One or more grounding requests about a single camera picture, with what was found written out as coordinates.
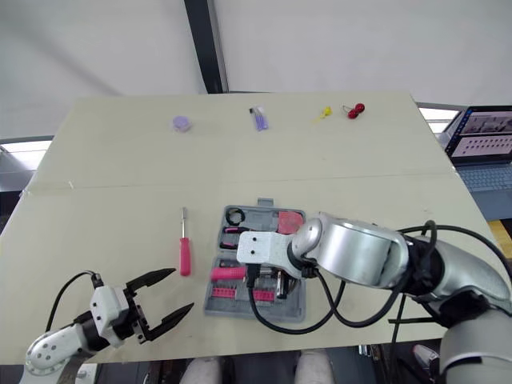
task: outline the screwdriver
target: screwdriver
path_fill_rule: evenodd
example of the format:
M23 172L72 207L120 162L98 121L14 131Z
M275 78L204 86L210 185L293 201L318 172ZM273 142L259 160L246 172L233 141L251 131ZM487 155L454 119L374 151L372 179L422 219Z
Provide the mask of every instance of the screwdriver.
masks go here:
M190 244L189 238L185 235L186 208L182 208L182 238L179 239L179 274L188 276L190 274Z

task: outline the black pole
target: black pole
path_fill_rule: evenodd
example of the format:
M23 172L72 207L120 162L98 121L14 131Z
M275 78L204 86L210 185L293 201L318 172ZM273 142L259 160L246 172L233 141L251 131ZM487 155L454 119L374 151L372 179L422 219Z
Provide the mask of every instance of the black pole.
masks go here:
M184 0L184 3L206 91L209 94L225 93L228 91L226 72L222 61L214 5L208 0Z

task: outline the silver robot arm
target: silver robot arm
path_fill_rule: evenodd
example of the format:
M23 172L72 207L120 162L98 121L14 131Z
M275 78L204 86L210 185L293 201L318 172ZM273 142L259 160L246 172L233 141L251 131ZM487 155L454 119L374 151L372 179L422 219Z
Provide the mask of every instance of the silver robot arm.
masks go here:
M512 375L512 301L496 270L480 258L437 240L408 237L365 222L320 213L295 235L241 234L237 260L284 269L303 278L314 265L343 281L402 292L448 331L440 368L449 384L508 382Z
M73 324L44 333L26 352L21 384L73 384L78 369L97 352L113 346L119 348L124 339L137 335L140 344L153 341L174 328L190 311L193 303L166 316L150 329L136 290L152 286L174 272L174 268L155 270L126 284L126 288L104 286L98 274L89 310Z

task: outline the black tape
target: black tape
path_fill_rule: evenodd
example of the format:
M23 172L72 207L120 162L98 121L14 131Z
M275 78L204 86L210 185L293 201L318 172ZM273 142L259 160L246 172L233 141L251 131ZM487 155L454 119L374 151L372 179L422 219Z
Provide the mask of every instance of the black tape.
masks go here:
M240 215L240 221L239 222L234 222L231 219L231 216L233 216L234 214L239 214ZM240 208L229 208L226 211L226 221L230 224L230 226L239 226L240 223L245 221L245 220L246 220L246 214L244 214L243 210L241 210Z

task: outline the gray plastic case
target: gray plastic case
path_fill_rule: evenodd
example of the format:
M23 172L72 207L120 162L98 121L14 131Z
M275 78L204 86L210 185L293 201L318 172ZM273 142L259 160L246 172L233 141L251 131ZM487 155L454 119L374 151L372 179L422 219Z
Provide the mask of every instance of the gray plastic case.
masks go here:
M274 207L274 200L260 198L258 206L226 206L222 212L221 227L218 233L218 256L215 258L213 267L220 266L242 266L237 262L236 250L225 250L219 247L221 242L238 242L238 234L224 234L222 229L231 226L226 221L226 212L231 208L241 209L246 219L240 226L246 226L253 230L272 231L278 230L278 213L281 211L293 211L299 213L304 221L306 215L301 210L290 210ZM259 278L256 290L275 290L275 278ZM236 298L212 298L214 287L235 288ZM306 316L306 281L297 281L296 287L288 294L286 299L274 296L273 302L256 301L260 314L272 322L302 322ZM246 284L243 280L222 280L209 282L206 288L204 304L205 314L217 316L230 316L236 318L254 318L250 308L249 295Z

